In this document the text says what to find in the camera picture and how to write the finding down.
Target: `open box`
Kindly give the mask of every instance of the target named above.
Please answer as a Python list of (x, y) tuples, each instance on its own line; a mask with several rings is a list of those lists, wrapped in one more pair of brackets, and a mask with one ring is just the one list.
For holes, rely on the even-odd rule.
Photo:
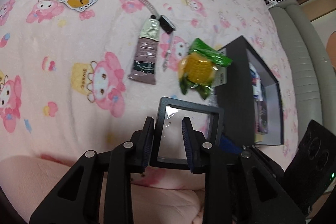
[(284, 143), (282, 100), (277, 79), (247, 40), (241, 36), (221, 50), (233, 60), (226, 71), (226, 83), (215, 88), (217, 103), (224, 109), (224, 135), (237, 146), (255, 143), (255, 106), (249, 62), (256, 68), (266, 92), (268, 133), (262, 145)]

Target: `yellow corn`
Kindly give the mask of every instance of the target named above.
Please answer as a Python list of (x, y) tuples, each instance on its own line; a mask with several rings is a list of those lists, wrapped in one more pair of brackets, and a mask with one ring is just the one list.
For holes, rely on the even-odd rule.
[(200, 85), (210, 83), (215, 74), (213, 63), (196, 52), (189, 54), (187, 58), (184, 72), (188, 80)]

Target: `metal screw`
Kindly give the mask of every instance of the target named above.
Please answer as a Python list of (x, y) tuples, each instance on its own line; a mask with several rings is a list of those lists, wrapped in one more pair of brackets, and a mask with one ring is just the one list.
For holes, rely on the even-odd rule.
[(85, 156), (87, 158), (92, 158), (95, 155), (95, 152), (93, 150), (89, 150), (85, 152)]
[(133, 147), (133, 143), (132, 142), (125, 142), (124, 147), (125, 148), (131, 148), (131, 147)]
[(248, 159), (251, 156), (251, 153), (249, 151), (244, 150), (243, 152), (241, 152), (241, 156), (243, 158)]
[(205, 149), (210, 149), (212, 147), (212, 143), (209, 143), (209, 142), (205, 142), (202, 144), (202, 146), (205, 148)]

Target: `pink bunny print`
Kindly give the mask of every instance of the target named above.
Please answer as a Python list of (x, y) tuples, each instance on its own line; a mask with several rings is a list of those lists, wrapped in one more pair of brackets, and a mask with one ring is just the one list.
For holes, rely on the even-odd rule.
[[(169, 35), (167, 33), (163, 33), (161, 35), (159, 47), (162, 49), (161, 56), (163, 58), (166, 57), (166, 52), (169, 50)], [(173, 71), (177, 71), (179, 62), (182, 58), (184, 58), (188, 53), (188, 43), (186, 43), (181, 37), (174, 37), (173, 47), (171, 50), (171, 55), (169, 57), (169, 65), (168, 68)]]
[(193, 11), (196, 11), (200, 15), (207, 17), (204, 6), (199, 0), (187, 0), (187, 4)]
[(13, 133), (16, 119), (20, 119), (21, 107), (21, 78), (17, 75), (15, 80), (8, 80), (5, 76), (4, 83), (0, 84), (0, 116), (7, 132)]
[(142, 4), (142, 2), (140, 2), (139, 0), (119, 0), (121, 2), (121, 7), (123, 8), (123, 10), (130, 14), (130, 13), (134, 13), (138, 10), (142, 10), (142, 8), (144, 7), (144, 5)]
[(227, 21), (226, 17), (224, 16), (222, 12), (219, 12), (219, 20), (220, 20), (220, 24), (222, 25), (224, 29), (231, 27), (230, 22)]
[(237, 15), (238, 20), (240, 21), (243, 28), (246, 28), (246, 20), (241, 15)]
[(279, 73), (279, 67), (278, 65), (273, 65), (272, 66), (272, 69), (271, 69), (271, 72), (273, 73), (273, 75), (276, 77), (276, 78), (281, 78), (281, 75)]
[(92, 61), (93, 73), (88, 74), (92, 83), (87, 85), (91, 91), (88, 99), (95, 102), (101, 109), (107, 109), (114, 117), (121, 117), (125, 111), (122, 92), (126, 90), (122, 80), (124, 70), (121, 68), (117, 56), (112, 52), (105, 54), (105, 60), (96, 63)]
[(166, 169), (154, 168), (148, 166), (145, 172), (141, 175), (140, 180), (133, 180), (132, 183), (145, 187), (150, 187), (158, 184), (166, 173)]
[(9, 12), (13, 9), (13, 5), (15, 3), (15, 0), (9, 0), (4, 5), (2, 5), (0, 10), (0, 26), (3, 26), (7, 18), (9, 17)]
[(33, 23), (37, 20), (41, 23), (45, 19), (52, 19), (64, 11), (64, 6), (56, 0), (38, 0), (33, 10), (29, 13), (26, 21)]
[(265, 47), (265, 42), (262, 40), (259, 36), (255, 35), (254, 38), (252, 38), (252, 41), (254, 44), (256, 44), (258, 47), (263, 48)]

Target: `pink bedsheet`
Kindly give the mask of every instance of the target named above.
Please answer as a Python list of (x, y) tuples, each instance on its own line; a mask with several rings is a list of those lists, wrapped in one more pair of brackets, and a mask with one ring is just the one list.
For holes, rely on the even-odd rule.
[[(129, 140), (146, 116), (155, 118), (162, 96), (207, 104), (196, 92), (182, 95), (177, 62), (196, 37), (218, 49), (243, 35), (281, 88), (285, 145), (262, 149), (284, 169), (289, 165), (298, 142), (295, 95), (288, 59), (264, 1), (149, 1), (177, 27), (165, 72), (168, 37), (161, 31), (156, 85), (127, 78), (137, 37), (150, 16), (138, 1), (98, 0), (80, 13), (57, 0), (0, 0), (0, 160), (31, 155), (71, 164), (86, 150), (103, 152)], [(118, 83), (104, 82), (88, 90), (88, 74), (99, 77), (101, 69), (108, 79), (116, 76)], [(193, 114), (192, 123), (202, 130), (206, 117)], [(167, 126), (165, 134), (169, 140), (162, 153), (183, 157), (179, 125)], [(149, 167), (133, 182), (200, 189), (204, 176)]]

